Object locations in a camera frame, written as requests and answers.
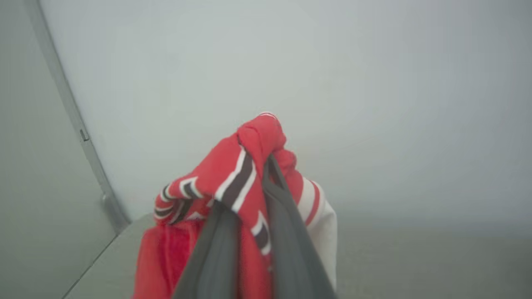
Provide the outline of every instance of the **white backdrop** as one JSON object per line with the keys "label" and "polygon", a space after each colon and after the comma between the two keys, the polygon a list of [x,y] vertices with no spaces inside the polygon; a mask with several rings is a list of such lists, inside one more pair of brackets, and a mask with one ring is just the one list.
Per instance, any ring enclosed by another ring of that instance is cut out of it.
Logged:
{"label": "white backdrop", "polygon": [[532,228],[532,7],[43,0],[127,213],[257,113],[341,212]]}

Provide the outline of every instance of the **gray panel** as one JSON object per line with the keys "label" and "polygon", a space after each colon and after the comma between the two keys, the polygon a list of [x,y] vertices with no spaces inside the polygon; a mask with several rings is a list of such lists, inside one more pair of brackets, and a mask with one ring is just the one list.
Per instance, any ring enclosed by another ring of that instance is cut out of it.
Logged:
{"label": "gray panel", "polygon": [[59,298],[115,233],[21,2],[0,41],[0,297]]}

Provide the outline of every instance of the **gray wall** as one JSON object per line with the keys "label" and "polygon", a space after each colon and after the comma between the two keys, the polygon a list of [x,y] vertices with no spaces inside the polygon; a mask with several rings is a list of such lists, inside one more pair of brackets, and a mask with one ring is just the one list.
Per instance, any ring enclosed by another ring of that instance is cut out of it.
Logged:
{"label": "gray wall", "polygon": [[269,110],[345,217],[528,236],[531,4],[43,1],[133,218]]}
{"label": "gray wall", "polygon": [[115,236],[21,1],[0,2],[0,298],[61,298]]}

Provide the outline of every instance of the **red fabric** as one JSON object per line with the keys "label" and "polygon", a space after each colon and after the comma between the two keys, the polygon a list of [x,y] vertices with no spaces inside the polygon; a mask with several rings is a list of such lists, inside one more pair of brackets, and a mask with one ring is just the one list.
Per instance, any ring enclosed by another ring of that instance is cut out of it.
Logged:
{"label": "red fabric", "polygon": [[[263,113],[221,140],[188,175],[166,186],[155,199],[157,226],[148,230],[139,252],[134,298],[170,298],[200,226],[213,200],[225,204],[242,221],[239,252],[241,298],[271,298],[271,243],[262,193],[262,172],[273,153],[296,203],[303,177],[277,118]],[[259,233],[267,242],[259,244]]]}

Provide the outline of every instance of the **red and white striped fabric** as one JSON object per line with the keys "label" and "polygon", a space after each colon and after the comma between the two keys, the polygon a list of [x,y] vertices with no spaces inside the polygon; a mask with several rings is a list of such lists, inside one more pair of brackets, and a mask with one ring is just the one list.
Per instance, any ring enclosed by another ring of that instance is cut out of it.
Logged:
{"label": "red and white striped fabric", "polygon": [[154,218],[160,226],[203,220],[215,200],[238,214],[243,225],[239,256],[242,298],[271,298],[271,241],[261,182],[264,163],[272,153],[332,285],[336,285],[336,213],[321,187],[295,170],[296,157],[284,149],[285,142],[277,117],[261,113],[221,140],[191,173],[168,184],[155,200]]}

